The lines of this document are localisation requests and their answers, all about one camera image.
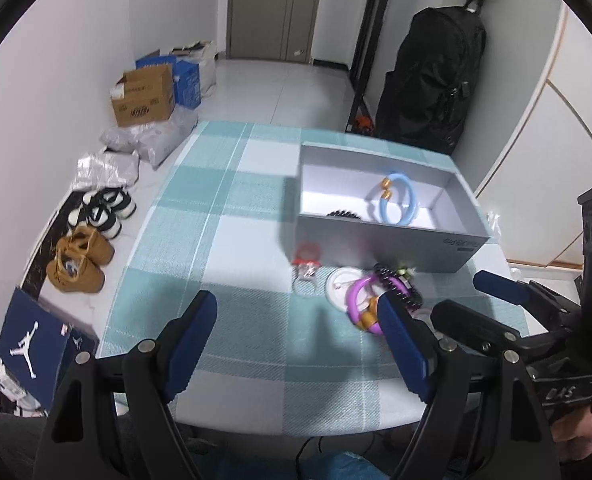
metal bolt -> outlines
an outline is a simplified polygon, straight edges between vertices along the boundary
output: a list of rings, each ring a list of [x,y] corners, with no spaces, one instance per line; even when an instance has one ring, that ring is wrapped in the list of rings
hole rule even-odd
[[[521,359],[521,357],[513,350],[506,350],[503,355],[507,361],[511,362],[511,364],[516,364]]]
[[[147,354],[151,352],[154,348],[156,348],[156,341],[153,339],[145,339],[145,341],[141,341],[138,343],[138,351],[141,354]]]
[[[81,352],[76,356],[76,364],[84,365],[87,361],[89,361],[91,355],[89,352]]]
[[[446,352],[453,352],[457,347],[456,342],[453,339],[449,339],[448,337],[443,337],[438,342],[438,345]]]
[[[538,378],[538,372],[536,371],[536,368],[534,368],[533,366],[527,367],[527,373],[532,378],[532,381],[535,381]]]

black and white sneaker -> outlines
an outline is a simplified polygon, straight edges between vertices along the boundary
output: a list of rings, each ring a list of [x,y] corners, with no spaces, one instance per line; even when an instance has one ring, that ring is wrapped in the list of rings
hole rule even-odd
[[[87,224],[100,232],[105,238],[116,238],[122,229],[121,221],[102,202],[94,201],[89,205],[83,204],[74,209],[68,217],[70,227],[74,229],[78,225]]]
[[[90,191],[83,196],[83,204],[95,202],[105,204],[118,218],[129,218],[136,211],[136,203],[124,189],[120,187],[106,187],[105,189]]]

table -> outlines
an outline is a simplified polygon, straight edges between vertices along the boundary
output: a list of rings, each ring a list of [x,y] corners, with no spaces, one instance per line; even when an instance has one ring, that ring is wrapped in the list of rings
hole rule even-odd
[[[323,130],[203,122],[147,214],[112,303],[100,356],[156,337],[202,288],[218,320],[176,420],[238,433],[361,433],[420,419],[383,338],[355,329],[324,296],[295,294],[295,175],[302,142],[348,146],[457,171],[451,158]],[[455,274],[419,274],[433,306],[452,298],[527,335],[524,313],[474,290],[478,270],[509,277],[491,240]]]

black backpack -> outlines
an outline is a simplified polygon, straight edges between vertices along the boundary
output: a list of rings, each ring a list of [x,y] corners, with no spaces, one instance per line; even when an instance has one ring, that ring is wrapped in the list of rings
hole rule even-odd
[[[483,0],[417,13],[388,72],[375,135],[451,154],[462,134],[487,33]]]

checkered tablecloth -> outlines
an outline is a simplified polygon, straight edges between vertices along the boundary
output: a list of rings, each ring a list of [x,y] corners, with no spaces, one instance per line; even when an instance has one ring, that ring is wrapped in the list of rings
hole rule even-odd
[[[218,320],[188,389],[181,422],[239,433],[329,435],[420,419],[383,338],[360,332],[318,293],[293,291],[298,152],[302,142],[348,146],[457,171],[451,158],[321,130],[207,122],[192,134],[154,201],[124,269],[100,356],[156,337],[199,289]],[[433,306],[452,298],[526,335],[522,309],[481,294],[477,270],[509,277],[490,242],[455,274],[419,274]]]

